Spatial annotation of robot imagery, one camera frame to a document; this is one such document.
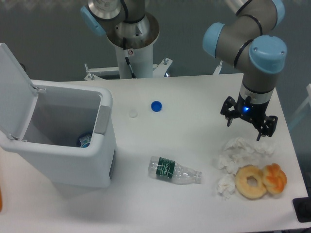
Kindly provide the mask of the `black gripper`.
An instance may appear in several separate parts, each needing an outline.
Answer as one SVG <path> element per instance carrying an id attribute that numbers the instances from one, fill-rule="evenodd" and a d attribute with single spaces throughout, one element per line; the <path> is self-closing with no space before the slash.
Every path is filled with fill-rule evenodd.
<path id="1" fill-rule="evenodd" d="M 268 104 L 269 101 L 262 104 L 248 103 L 241 94 L 236 102 L 229 96 L 224 101 L 220 114 L 227 120 L 228 127 L 236 118 L 256 124 L 256 129 L 259 132 L 256 140 L 259 141 L 262 137 L 272 137 L 278 122 L 277 116 L 266 116 Z"/>

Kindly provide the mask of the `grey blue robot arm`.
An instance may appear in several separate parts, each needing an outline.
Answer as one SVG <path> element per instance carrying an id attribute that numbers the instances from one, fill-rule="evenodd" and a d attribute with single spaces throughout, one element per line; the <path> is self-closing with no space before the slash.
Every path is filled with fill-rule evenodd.
<path id="1" fill-rule="evenodd" d="M 278 118 L 266 109 L 283 70 L 286 44 L 270 36 L 284 18 L 280 0 L 228 0 L 237 16 L 229 26 L 214 23 L 204 34 L 202 47 L 214 58 L 243 73 L 237 100 L 228 97 L 221 108 L 228 123 L 241 118 L 258 130 L 258 136 L 272 136 Z M 122 79 L 152 78 L 153 45 L 159 36 L 158 21 L 146 11 L 142 0 L 90 0 L 80 14 L 98 36 L 106 35 L 115 47 Z"/>

